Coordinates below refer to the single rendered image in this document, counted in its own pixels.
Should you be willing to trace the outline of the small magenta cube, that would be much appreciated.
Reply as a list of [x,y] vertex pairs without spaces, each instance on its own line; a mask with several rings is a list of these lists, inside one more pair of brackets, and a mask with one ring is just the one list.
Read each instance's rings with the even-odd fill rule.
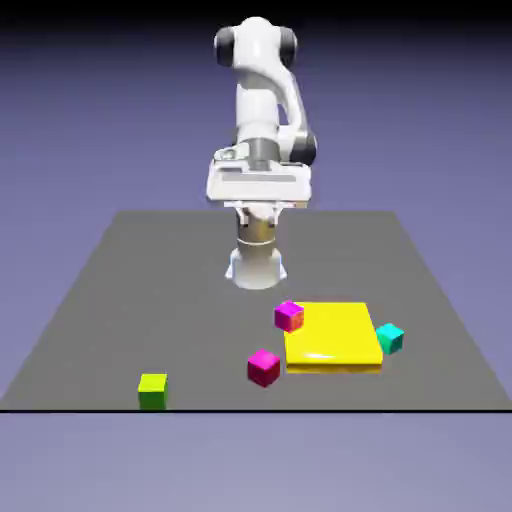
[[280,376],[280,357],[266,349],[259,349],[248,358],[247,376],[260,385],[268,387]]
[[293,301],[285,301],[274,309],[274,325],[285,331],[293,332],[304,324],[304,307]]

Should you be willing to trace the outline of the small teal cube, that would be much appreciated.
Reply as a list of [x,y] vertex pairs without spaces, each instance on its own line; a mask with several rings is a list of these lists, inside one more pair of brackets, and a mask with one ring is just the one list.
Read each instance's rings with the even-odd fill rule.
[[376,329],[376,335],[385,355],[394,354],[402,349],[404,331],[392,323]]

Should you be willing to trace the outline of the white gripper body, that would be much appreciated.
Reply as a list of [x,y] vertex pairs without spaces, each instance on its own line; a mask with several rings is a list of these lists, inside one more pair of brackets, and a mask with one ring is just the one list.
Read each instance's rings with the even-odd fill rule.
[[311,168],[269,162],[268,170],[252,170],[247,160],[214,160],[206,196],[221,202],[307,203],[312,195]]

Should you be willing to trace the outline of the large yellow box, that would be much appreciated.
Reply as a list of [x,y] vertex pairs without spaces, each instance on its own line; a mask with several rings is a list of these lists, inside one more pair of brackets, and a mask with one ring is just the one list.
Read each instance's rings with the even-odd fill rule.
[[284,334],[289,373],[378,373],[383,351],[364,302],[301,302],[303,325]]

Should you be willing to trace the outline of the small green cube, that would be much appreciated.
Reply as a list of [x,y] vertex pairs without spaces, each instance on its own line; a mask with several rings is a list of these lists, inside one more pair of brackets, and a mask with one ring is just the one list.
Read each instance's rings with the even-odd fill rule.
[[165,410],[168,397],[166,373],[143,373],[138,385],[138,401],[141,410]]

